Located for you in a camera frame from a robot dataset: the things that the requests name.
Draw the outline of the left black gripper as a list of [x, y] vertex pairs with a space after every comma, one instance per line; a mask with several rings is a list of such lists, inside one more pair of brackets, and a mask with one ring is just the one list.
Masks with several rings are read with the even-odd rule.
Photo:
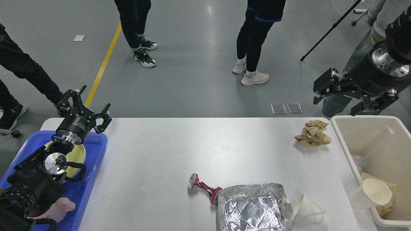
[[[56, 129], [56, 134], [59, 138], [73, 145], [83, 144], [92, 128], [94, 128], [96, 133], [103, 133], [112, 121], [108, 111], [111, 106], [110, 103], [103, 108], [101, 113], [94, 114], [93, 119], [85, 119], [78, 115], [68, 115], [74, 107], [78, 107], [77, 111], [79, 114], [84, 113], [81, 93], [86, 87], [87, 86], [84, 85], [79, 91], [67, 90], [63, 98], [58, 102], [59, 116], [67, 117], [63, 119], [62, 123]], [[103, 122], [100, 125], [96, 125], [96, 120], [100, 118], [103, 119]]]

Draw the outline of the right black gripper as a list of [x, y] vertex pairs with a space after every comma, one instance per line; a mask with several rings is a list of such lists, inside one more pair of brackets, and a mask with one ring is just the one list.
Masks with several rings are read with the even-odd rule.
[[365, 54], [346, 75], [330, 68], [317, 78], [313, 83], [316, 94], [313, 104], [318, 104], [325, 97], [345, 95], [361, 100], [351, 108], [351, 116], [379, 115], [398, 100], [399, 94], [394, 87], [409, 84], [410, 42], [396, 44], [383, 41]]

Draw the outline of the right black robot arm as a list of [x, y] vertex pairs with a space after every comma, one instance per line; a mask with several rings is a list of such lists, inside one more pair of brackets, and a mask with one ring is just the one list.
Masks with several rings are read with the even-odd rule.
[[348, 73], [330, 68], [317, 78], [313, 104], [343, 95], [361, 100], [350, 115], [378, 115], [398, 100], [399, 86], [410, 80], [410, 8], [387, 26], [385, 34], [386, 40], [372, 47]]

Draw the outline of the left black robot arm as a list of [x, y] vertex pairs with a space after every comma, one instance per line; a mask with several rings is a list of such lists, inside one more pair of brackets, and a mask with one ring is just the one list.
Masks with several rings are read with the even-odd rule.
[[49, 225], [50, 231], [57, 230], [57, 222], [50, 218], [32, 219], [34, 210], [45, 211], [66, 192], [64, 182], [78, 182], [84, 178], [87, 167], [83, 163], [70, 161], [67, 154], [76, 145], [83, 144], [91, 129], [103, 133], [112, 118], [111, 104], [100, 113], [85, 106], [79, 91], [68, 90], [58, 103], [67, 107], [68, 114], [57, 127], [49, 146], [41, 146], [14, 167], [6, 178], [9, 187], [1, 192], [1, 230], [31, 231], [36, 225]]

